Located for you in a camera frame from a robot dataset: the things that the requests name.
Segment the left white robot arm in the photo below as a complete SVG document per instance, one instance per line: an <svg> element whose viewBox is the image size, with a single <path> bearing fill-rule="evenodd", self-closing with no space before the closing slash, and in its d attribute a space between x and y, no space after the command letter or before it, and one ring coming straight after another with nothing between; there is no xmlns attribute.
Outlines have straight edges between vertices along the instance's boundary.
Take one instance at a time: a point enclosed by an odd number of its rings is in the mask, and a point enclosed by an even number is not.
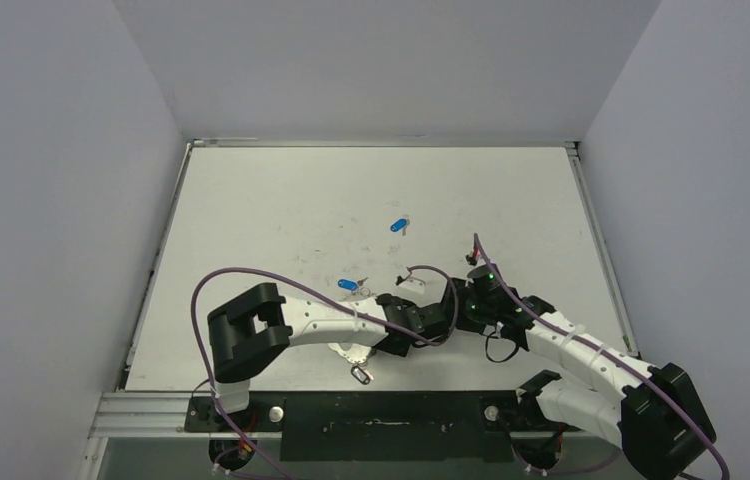
<svg viewBox="0 0 750 480"><path fill-rule="evenodd" d="M447 287L439 303L419 306L392 294L334 304L286 298L274 283L258 284L207 316L216 397L210 416L233 431L248 420L251 380L285 350L325 345L348 362L362 384L377 353L405 357L420 344L444 343L457 326L459 302Z"/></svg>

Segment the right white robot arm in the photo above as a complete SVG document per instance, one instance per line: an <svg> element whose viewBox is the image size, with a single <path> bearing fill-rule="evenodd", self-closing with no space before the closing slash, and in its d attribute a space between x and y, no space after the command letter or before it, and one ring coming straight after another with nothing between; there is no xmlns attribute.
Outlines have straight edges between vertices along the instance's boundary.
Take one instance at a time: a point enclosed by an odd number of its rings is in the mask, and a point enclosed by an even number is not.
<svg viewBox="0 0 750 480"><path fill-rule="evenodd" d="M502 286L486 265L450 279L442 301L458 329L491 327L572 376L545 370L522 385L516 414L526 427L554 422L589 432L646 479L674 479L714 446L713 424L678 365L657 367L609 346L544 299Z"/></svg>

